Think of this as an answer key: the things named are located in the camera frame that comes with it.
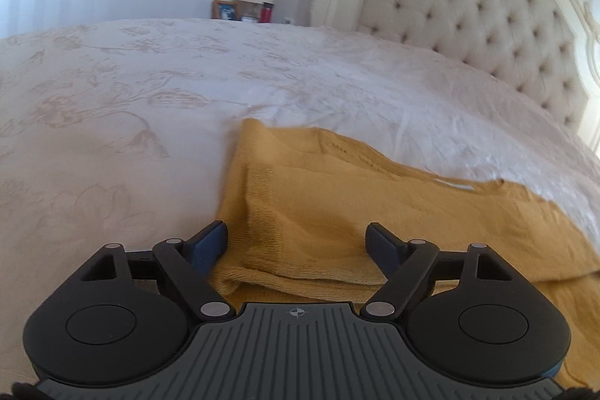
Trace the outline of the yellow knit sweater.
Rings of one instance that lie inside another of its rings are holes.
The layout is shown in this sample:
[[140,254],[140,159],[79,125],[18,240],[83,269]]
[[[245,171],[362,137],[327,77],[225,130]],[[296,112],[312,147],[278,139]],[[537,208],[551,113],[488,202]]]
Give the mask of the yellow knit sweater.
[[523,185],[444,180],[334,132],[248,119],[217,216],[228,247],[210,284],[233,304],[364,304],[384,280],[364,247],[373,222],[447,251],[491,245],[567,318],[560,384],[599,385],[598,253],[560,207]]

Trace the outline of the red cylindrical container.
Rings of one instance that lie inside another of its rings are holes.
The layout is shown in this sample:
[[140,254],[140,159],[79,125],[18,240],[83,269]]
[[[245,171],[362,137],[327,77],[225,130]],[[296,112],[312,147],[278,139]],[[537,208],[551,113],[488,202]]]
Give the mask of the red cylindrical container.
[[273,3],[264,2],[263,5],[261,6],[259,22],[260,23],[270,23],[270,21],[272,20],[272,16],[273,16],[273,10],[274,10]]

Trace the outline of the white floral bedspread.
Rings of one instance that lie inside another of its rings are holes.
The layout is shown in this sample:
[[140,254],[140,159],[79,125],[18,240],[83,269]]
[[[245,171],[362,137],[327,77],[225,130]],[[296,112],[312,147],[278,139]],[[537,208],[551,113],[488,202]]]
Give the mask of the white floral bedspread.
[[147,250],[220,220],[245,120],[320,128],[444,180],[555,203],[599,256],[599,162],[503,81],[364,33],[112,21],[1,43],[1,384],[35,375],[33,311],[107,243]]

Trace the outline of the cream tufted headboard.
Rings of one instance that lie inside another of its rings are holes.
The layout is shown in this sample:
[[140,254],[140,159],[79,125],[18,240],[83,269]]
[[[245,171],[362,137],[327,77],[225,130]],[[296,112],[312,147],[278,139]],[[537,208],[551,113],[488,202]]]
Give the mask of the cream tufted headboard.
[[361,31],[477,68],[599,146],[599,23],[582,0],[312,0],[312,26]]

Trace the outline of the wooden picture frame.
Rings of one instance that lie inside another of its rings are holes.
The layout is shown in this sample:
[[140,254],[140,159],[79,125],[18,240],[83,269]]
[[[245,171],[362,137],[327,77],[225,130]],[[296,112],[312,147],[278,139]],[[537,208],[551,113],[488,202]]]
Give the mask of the wooden picture frame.
[[238,19],[237,4],[233,1],[214,0],[211,2],[211,18],[236,21]]

